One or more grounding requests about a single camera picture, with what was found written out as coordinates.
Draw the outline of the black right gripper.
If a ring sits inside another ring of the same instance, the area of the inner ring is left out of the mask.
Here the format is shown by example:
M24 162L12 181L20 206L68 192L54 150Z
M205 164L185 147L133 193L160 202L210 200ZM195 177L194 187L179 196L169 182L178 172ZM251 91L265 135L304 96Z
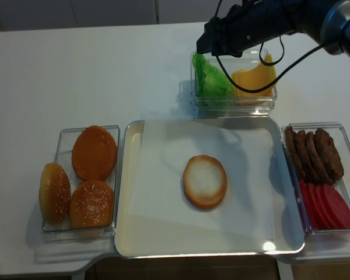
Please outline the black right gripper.
M223 18L218 12L197 40L199 54L241 57L251 47L296 30L296 1L243 1Z

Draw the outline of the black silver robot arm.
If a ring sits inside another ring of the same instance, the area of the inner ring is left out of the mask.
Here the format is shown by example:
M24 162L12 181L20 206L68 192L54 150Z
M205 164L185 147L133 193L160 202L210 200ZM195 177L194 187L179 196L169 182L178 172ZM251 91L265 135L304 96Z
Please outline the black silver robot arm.
M350 1L243 1L205 24L197 52L241 57L251 47L295 33L308 35L329 54L350 58Z

